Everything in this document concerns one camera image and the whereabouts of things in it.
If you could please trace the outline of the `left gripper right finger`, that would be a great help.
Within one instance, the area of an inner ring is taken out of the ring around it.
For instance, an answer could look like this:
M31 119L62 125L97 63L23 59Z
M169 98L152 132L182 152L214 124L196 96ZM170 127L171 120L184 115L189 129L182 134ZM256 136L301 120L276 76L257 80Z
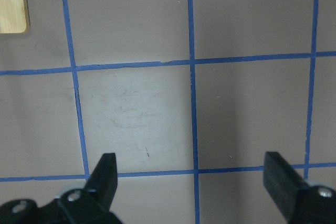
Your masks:
M264 155L263 185L286 221L296 212L299 194L310 188L278 152Z

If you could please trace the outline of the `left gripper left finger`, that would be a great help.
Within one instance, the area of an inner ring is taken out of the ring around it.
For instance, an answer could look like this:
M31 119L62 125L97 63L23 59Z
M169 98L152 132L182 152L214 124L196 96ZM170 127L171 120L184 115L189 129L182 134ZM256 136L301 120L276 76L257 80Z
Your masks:
M110 210L117 191L115 153L104 153L101 156L83 189L105 210Z

